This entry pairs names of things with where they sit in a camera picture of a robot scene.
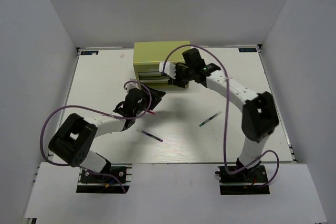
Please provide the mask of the purple pen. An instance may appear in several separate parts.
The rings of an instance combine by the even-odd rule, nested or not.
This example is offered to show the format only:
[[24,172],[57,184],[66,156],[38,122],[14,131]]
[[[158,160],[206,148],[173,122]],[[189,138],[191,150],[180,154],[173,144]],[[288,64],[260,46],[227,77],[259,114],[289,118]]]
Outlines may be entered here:
[[142,134],[144,134],[144,135],[146,135],[148,137],[151,137],[151,138],[153,138],[153,139],[155,139],[155,140],[157,140],[157,141],[159,141],[161,143],[163,142],[163,140],[161,138],[159,138],[159,137],[157,137],[157,136],[155,136],[155,135],[153,135],[153,134],[151,134],[149,132],[146,132],[146,131],[144,131],[144,130],[142,130],[140,128],[137,128],[136,131],[140,132],[140,133],[142,133]]

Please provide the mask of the green pen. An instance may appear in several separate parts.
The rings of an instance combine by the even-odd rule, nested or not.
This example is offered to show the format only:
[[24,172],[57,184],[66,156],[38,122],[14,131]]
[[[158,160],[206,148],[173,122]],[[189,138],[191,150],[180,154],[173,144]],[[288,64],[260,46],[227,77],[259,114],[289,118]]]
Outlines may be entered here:
[[205,121],[203,121],[201,124],[199,124],[199,127],[202,127],[203,125],[207,124],[208,122],[210,122],[211,120],[215,119],[216,117],[218,117],[221,114],[222,114],[222,111],[218,111],[217,113],[215,113],[214,115],[210,116],[208,119],[206,119]]

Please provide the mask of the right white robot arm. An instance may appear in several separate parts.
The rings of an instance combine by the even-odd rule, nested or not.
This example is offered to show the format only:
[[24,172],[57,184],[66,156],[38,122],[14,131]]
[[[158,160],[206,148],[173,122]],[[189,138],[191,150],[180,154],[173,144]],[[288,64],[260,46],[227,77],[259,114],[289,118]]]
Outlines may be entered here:
[[257,93],[231,79],[216,56],[213,58],[217,63],[206,64],[200,51],[208,52],[207,49],[190,44],[187,47],[188,50],[182,53],[184,63],[165,60],[159,64],[159,71],[169,76],[170,84],[177,87],[184,88],[190,81],[195,81],[222,95],[226,99],[226,114],[230,104],[240,110],[245,141],[233,173],[245,182],[250,181],[256,175],[255,167],[266,154],[267,139],[279,124],[273,96],[268,91]]

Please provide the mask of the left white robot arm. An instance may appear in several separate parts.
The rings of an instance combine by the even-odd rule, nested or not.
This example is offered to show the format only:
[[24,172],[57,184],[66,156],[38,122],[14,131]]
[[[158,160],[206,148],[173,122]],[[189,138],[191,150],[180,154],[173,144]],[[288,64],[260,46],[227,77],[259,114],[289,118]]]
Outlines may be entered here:
[[87,169],[98,181],[104,182],[110,178],[111,163],[91,150],[93,140],[129,129],[135,117],[145,110],[153,110],[165,95],[164,91],[148,86],[132,87],[111,114],[83,118],[72,113],[52,137],[48,148],[67,165]]

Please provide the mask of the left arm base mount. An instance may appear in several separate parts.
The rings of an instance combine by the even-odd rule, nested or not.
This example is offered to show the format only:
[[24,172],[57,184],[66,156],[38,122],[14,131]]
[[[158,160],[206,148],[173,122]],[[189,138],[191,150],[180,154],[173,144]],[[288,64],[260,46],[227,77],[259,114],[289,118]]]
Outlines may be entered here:
[[76,193],[82,194],[124,194],[127,193],[132,178],[131,164],[112,164],[110,174],[113,176],[94,175],[81,169]]

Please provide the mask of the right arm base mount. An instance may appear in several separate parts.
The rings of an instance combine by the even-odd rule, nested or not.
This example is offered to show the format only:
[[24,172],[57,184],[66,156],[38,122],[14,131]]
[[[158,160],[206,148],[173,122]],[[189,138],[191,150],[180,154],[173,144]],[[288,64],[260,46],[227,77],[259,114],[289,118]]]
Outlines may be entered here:
[[224,166],[219,166],[215,172],[219,179],[221,195],[269,195],[268,177],[264,165],[259,166],[247,177],[241,174],[230,175],[225,171]]

